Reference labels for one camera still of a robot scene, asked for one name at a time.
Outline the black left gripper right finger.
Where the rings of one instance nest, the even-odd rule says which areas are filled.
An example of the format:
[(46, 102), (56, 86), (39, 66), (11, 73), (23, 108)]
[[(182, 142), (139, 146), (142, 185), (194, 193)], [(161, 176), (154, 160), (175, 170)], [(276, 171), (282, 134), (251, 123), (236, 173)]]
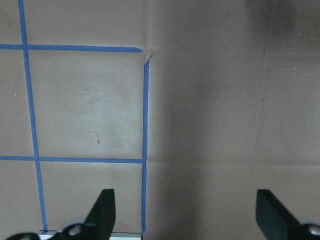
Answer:
[(267, 240), (302, 240), (303, 225), (268, 189), (258, 189), (256, 223)]

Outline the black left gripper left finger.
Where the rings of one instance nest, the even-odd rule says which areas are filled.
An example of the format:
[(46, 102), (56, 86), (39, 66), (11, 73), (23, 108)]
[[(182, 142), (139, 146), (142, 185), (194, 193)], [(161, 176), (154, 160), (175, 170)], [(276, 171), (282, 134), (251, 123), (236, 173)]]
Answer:
[(103, 189), (87, 215), (85, 226), (86, 240), (109, 240), (116, 221), (114, 189)]

